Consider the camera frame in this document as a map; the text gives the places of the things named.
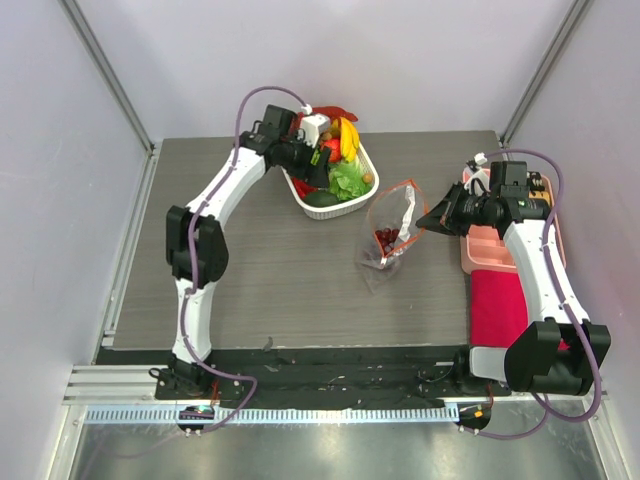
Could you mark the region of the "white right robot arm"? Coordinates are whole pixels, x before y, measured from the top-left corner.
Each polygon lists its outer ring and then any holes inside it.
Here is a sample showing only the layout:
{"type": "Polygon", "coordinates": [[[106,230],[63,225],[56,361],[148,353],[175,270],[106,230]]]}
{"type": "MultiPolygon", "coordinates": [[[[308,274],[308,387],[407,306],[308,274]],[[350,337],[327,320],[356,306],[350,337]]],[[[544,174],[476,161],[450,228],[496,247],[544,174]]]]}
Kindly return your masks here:
{"type": "Polygon", "coordinates": [[[530,195],[524,162],[495,161],[488,190],[476,194],[463,183],[416,226],[463,237],[473,226],[492,227],[509,251],[523,290],[528,326],[507,348],[470,348],[451,371],[457,391],[472,395],[488,379],[514,392],[582,396],[599,376],[610,348],[604,325],[591,322],[567,277],[553,219],[553,206],[530,195]]]}

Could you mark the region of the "clear zip bag orange zipper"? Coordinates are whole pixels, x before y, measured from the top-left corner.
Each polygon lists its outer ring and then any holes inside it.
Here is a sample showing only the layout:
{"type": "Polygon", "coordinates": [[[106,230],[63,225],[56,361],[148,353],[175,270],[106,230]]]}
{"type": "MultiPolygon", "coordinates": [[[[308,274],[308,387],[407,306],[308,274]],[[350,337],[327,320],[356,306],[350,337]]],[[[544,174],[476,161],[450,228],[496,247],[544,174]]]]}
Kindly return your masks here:
{"type": "Polygon", "coordinates": [[[427,212],[423,192],[413,179],[385,189],[371,203],[354,256],[371,292],[376,292],[398,272],[402,257],[424,233],[416,222],[427,212]]]}

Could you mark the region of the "purple grape bunch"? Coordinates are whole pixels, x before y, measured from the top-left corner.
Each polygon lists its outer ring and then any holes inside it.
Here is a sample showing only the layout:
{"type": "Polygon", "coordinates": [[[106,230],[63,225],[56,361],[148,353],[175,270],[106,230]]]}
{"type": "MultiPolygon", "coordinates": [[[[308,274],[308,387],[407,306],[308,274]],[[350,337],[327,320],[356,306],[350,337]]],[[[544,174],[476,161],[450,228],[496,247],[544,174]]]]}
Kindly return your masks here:
{"type": "Polygon", "coordinates": [[[385,254],[391,252],[396,247],[398,237],[399,230],[397,228],[384,228],[375,231],[375,238],[385,254]]]}

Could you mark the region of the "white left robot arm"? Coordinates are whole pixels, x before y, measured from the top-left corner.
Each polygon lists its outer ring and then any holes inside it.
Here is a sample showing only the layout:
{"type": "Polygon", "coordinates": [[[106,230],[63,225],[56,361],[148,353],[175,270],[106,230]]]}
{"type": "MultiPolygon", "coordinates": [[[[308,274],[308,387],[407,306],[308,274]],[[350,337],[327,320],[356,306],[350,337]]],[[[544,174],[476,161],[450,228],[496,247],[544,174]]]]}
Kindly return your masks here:
{"type": "Polygon", "coordinates": [[[205,397],[213,375],[204,365],[212,346],[216,285],[229,263],[224,229],[234,209],[277,166],[316,187],[328,185],[329,150],[320,145],[331,121],[305,106],[299,114],[275,105],[249,131],[237,132],[221,170],[186,206],[166,215],[166,260],[178,293],[177,336],[167,373],[190,398],[205,397]]]}

